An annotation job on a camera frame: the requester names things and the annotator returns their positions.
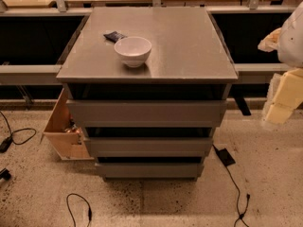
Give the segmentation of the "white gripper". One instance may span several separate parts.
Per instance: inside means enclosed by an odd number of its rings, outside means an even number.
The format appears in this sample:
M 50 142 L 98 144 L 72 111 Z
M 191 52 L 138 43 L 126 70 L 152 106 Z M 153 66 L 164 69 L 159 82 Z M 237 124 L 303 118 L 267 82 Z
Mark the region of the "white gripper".
M 294 69 L 284 73 L 276 90 L 273 103 L 265 115 L 265 121 L 281 125 L 303 102 L 303 69 Z

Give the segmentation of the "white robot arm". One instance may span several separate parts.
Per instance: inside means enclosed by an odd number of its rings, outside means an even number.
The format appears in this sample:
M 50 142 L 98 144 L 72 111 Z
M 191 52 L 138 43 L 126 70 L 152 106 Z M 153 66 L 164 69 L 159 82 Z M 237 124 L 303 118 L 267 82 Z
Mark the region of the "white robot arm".
M 303 2 L 283 26 L 267 35 L 258 50 L 276 51 L 278 59 L 292 67 L 283 75 L 274 74 L 262 111 L 262 126 L 284 124 L 303 103 Z

